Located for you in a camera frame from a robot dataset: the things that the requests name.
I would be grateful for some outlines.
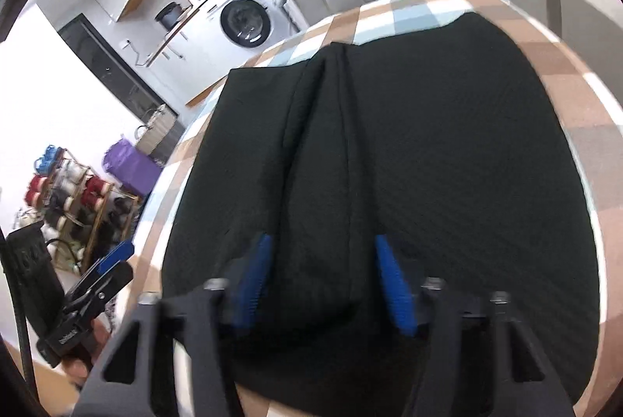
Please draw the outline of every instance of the washing machine door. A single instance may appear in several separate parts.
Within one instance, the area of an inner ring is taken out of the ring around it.
[[[256,48],[270,35],[270,17],[254,0],[234,0],[220,14],[220,27],[238,46]]]

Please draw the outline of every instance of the black cable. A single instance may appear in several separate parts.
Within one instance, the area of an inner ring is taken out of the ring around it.
[[[6,257],[8,248],[9,247],[4,238],[4,234],[2,233],[2,229],[0,229],[0,264],[2,264],[2,268],[4,269],[6,282],[9,286],[9,292],[11,293],[11,301],[13,302],[15,323],[18,327],[19,353],[22,359],[24,378],[26,379],[26,384],[28,384],[33,397],[39,401],[37,381],[35,379],[35,369],[32,364],[32,353],[30,352],[30,338],[28,337],[28,328],[26,326],[26,313],[24,312],[24,304],[22,302],[22,296],[19,292],[18,279],[13,272],[11,262],[8,261]]]
[[[80,267],[80,262],[78,261],[78,257],[76,257],[76,254],[74,254],[74,251],[72,250],[71,245],[68,242],[66,242],[64,239],[52,238],[46,242],[46,248],[48,248],[48,245],[50,245],[51,243],[58,243],[59,241],[65,245],[65,248],[67,248],[67,251],[71,254],[72,259],[74,260],[76,265]]]

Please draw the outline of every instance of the black pot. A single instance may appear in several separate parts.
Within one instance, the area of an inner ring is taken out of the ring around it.
[[[178,18],[182,16],[184,9],[177,2],[171,2],[164,6],[164,9],[160,11],[155,20],[169,32],[175,24],[178,22]]]

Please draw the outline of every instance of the wooden floor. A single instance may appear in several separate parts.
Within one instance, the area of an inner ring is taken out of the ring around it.
[[[13,362],[19,371],[22,371],[22,362],[18,349],[10,343],[5,343],[6,348],[13,357]],[[43,366],[37,362],[35,365],[35,377],[41,405],[52,417],[69,414],[69,410],[78,400],[78,392],[69,383],[67,377],[54,371],[49,366]]]

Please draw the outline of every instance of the dark door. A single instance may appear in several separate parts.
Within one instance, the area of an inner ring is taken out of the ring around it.
[[[163,100],[123,61],[84,15],[58,31],[89,70],[142,121],[164,104]]]
[[[266,9],[253,0],[235,0],[220,14],[220,27],[234,43],[256,48],[269,38],[270,18]]]

